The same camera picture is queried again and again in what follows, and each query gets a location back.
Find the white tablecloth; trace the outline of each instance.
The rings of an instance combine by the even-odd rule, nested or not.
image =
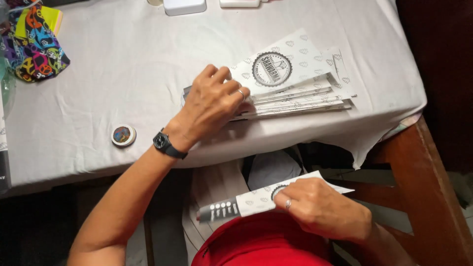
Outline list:
[[[358,97],[326,114],[230,123],[178,167],[220,163],[318,140],[353,153],[354,166],[389,129],[426,104],[422,81],[388,0],[274,0],[257,9],[168,17],[146,0],[59,7],[59,42],[71,65],[18,83],[7,118],[12,186],[59,185],[119,173],[180,109],[182,88],[208,64],[234,65],[303,27],[320,50],[338,46]],[[114,147],[117,124],[136,142]]]

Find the silver ring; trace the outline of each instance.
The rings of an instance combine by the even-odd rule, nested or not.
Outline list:
[[[288,199],[288,200],[286,201],[286,210],[287,210],[287,211],[288,211],[289,208],[291,207],[291,204],[292,204],[292,200],[291,200],[291,199]]]
[[[245,94],[244,94],[241,90],[237,90],[237,91],[238,91],[239,93],[241,93],[241,95],[243,95],[243,101],[241,101],[241,102],[244,102],[245,99],[246,99]]]

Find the red shirt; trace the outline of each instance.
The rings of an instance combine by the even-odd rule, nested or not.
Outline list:
[[[220,226],[197,252],[192,266],[327,266],[328,244],[304,232],[285,213],[235,218]]]

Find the wooden chair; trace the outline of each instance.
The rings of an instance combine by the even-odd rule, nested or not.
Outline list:
[[[408,214],[413,234],[384,225],[419,265],[473,265],[473,239],[424,118],[377,144],[367,163],[390,164],[397,186],[330,180],[346,196]]]

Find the hand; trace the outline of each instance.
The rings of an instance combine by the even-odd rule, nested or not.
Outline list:
[[[364,243],[374,223],[365,206],[336,192],[320,178],[301,178],[274,197],[274,203],[286,209],[300,227],[330,239]]]
[[[248,96],[250,90],[231,80],[228,67],[217,69],[208,65],[195,78],[184,107],[171,119],[163,133],[169,135],[176,149],[187,152],[202,137],[220,130],[238,113]]]

